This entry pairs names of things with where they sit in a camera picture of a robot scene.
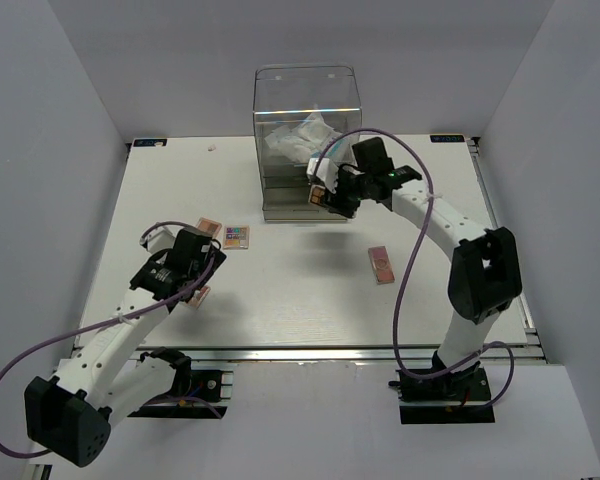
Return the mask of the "brown eyeshadow palette long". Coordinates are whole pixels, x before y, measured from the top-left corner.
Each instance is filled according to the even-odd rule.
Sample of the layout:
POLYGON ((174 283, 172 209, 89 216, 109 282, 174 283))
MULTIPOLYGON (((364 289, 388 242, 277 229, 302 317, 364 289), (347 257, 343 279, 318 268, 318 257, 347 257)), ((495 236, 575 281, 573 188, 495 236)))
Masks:
POLYGON ((324 205, 324 197, 326 190, 320 185, 312 185, 309 194, 309 203, 315 206, 322 207, 324 205))

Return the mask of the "round-pan orange palette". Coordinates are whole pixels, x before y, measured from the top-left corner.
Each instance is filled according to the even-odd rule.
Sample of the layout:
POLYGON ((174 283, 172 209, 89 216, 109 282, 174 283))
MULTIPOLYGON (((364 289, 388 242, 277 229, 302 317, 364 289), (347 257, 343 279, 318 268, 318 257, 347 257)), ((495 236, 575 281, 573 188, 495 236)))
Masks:
POLYGON ((211 288, 209 286, 204 286, 199 290, 195 290, 192 297, 188 300, 187 305, 194 309, 198 309, 204 302, 210 291, 211 288))

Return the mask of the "cotton pad bag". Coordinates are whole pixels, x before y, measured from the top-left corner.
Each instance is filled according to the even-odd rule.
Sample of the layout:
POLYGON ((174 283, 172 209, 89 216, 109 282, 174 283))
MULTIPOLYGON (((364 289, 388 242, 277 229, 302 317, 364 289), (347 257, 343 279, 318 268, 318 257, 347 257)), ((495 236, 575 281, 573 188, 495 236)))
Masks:
MULTIPOLYGON (((319 112, 311 113, 297 128, 296 133, 305 141, 308 159, 318 158, 324 149, 341 135, 341 132, 325 123, 319 112)), ((325 157, 331 159, 337 166, 350 163, 351 144, 355 139, 355 136, 347 136, 338 140, 325 154, 325 157)))
POLYGON ((281 126, 264 138, 272 154, 280 155, 293 163, 307 163, 315 154, 319 154, 325 141, 324 137, 301 132, 299 128, 289 129, 281 126))

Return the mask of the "pink blush palette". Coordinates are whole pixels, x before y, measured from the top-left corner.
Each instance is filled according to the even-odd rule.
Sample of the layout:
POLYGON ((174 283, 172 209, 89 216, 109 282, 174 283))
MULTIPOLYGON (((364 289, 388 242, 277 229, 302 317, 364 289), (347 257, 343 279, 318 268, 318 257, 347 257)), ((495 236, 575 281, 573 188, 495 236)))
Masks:
POLYGON ((395 282, 395 275, 385 246, 371 247, 368 249, 372 271, 379 285, 395 282))

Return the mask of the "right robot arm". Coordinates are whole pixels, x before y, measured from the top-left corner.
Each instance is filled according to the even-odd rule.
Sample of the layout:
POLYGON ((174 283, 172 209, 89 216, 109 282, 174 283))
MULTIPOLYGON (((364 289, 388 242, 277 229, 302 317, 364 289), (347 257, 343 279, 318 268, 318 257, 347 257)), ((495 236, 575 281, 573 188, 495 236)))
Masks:
POLYGON ((396 361, 402 375, 452 399, 475 375, 483 352, 503 347, 487 339, 501 314, 522 292, 516 239, 505 227, 488 228, 446 202, 434 191, 425 166, 398 167, 388 155, 384 133, 355 143, 354 164, 337 164, 329 147, 310 160, 310 203, 347 219, 362 201, 371 200, 408 220, 419 230, 403 276, 410 277, 417 255, 430 239, 450 262, 447 296, 452 317, 445 338, 433 354, 431 368, 418 373, 396 361))

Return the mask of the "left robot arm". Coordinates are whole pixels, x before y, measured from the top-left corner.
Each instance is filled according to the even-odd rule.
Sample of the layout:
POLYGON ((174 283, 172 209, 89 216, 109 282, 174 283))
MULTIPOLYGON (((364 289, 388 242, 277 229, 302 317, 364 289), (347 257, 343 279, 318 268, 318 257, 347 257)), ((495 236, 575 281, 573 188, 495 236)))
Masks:
POLYGON ((91 464, 129 414, 157 397, 179 399, 193 388, 191 359, 159 347, 130 372, 131 354, 182 303, 189 302, 226 256, 212 235, 178 231, 170 246, 153 247, 132 277, 114 322, 101 327, 80 352, 48 379, 24 392, 31 440, 77 467, 91 464))

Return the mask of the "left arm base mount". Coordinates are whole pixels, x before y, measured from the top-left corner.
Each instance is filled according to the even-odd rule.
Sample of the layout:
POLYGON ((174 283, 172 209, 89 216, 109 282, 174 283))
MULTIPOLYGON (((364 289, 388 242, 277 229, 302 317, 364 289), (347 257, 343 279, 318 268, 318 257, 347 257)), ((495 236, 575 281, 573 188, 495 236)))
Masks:
POLYGON ((234 369, 229 363, 194 361, 189 389, 183 397, 161 402, 152 400, 129 415, 130 418, 211 419, 224 417, 232 397, 234 369))

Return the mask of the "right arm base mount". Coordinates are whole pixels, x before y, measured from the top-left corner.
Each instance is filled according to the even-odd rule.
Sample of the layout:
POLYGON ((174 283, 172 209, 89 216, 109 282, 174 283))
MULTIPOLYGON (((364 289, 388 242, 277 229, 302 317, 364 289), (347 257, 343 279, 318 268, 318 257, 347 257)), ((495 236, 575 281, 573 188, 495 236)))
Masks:
POLYGON ((388 382, 398 395, 402 425, 492 424, 495 414, 485 369, 477 364, 466 373, 416 380, 402 371, 388 382))

